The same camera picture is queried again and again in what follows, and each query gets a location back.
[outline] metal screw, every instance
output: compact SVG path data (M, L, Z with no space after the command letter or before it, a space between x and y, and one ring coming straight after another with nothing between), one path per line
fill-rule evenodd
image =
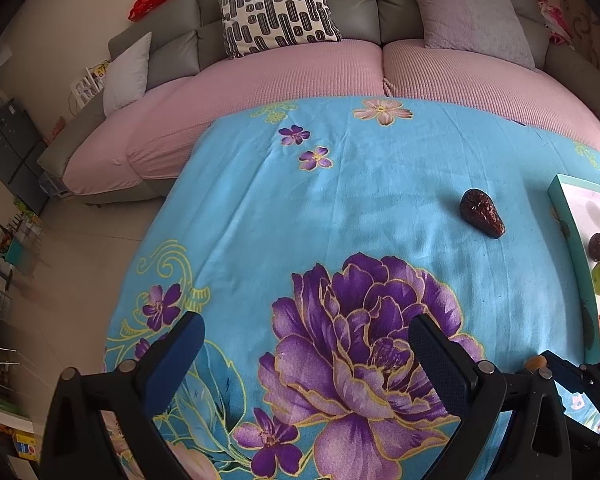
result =
M493 374L496 371L496 367L491 361L480 361L478 363L478 370L483 374Z
M129 372L132 372L135 369L136 361L134 361L133 359L126 359L118 365L118 370L120 370L123 374L128 374Z
M75 368L65 368L64 370L62 370L60 377L62 377L63 380L68 381L69 379L73 379L74 375Z
M547 367L539 368L538 374L540 375L540 377L542 377L543 379L546 379L547 381L554 376L551 373L551 370L549 370L549 368L547 368Z

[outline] sofa seat cushion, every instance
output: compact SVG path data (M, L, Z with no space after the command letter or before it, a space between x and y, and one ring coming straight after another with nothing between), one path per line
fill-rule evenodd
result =
M77 195L127 189L142 178L126 160L126 147L144 117L185 85L176 79L149 90L142 99L117 110L98 126L75 151L62 180Z
M478 108L544 128L600 152L600 121L582 101L540 70L460 50L424 48L422 40L384 47L384 76L395 97Z
M301 44L225 59L145 115L127 160L141 178L173 178L218 117L304 97L383 94L382 51L366 41Z

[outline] tiled floor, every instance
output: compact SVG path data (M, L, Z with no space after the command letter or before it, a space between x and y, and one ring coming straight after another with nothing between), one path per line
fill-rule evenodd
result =
M163 200L85 206L67 199L43 213L40 254L14 275L10 343L22 355L21 404L42 435L60 372L102 367L105 336L126 268Z

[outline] pillow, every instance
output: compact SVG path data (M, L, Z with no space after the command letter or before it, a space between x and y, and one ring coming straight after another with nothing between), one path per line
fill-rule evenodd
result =
M219 0L231 58L279 46L340 41L325 0Z
M140 100L146 92L149 47L151 47L150 32L126 49L107 67L102 96L104 114L107 117L116 110Z
M534 70L511 0L417 0L429 48L467 50Z

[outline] large purple peony print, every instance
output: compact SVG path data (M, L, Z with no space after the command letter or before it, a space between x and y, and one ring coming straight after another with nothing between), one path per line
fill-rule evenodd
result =
M264 401L279 424L326 425L314 442L318 473L332 480L397 480L400 461L447 437L453 420L411 352L409 322L429 314L474 360L453 291L395 256L358 253L329 276L293 274L294 296L272 305L275 352L260 358Z

